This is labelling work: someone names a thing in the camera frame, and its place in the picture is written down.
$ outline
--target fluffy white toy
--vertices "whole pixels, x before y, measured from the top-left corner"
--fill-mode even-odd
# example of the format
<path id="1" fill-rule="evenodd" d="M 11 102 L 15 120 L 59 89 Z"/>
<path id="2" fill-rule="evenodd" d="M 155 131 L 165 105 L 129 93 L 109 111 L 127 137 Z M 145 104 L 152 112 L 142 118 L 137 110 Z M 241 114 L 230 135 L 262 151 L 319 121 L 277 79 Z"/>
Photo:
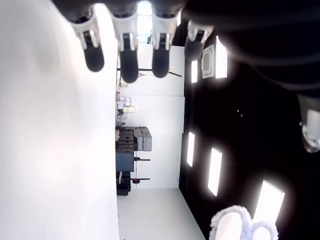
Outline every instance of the fluffy white toy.
<path id="1" fill-rule="evenodd" d="M 231 206 L 211 220 L 209 240 L 278 240 L 277 228 L 264 221 L 252 222 L 247 209 Z"/>

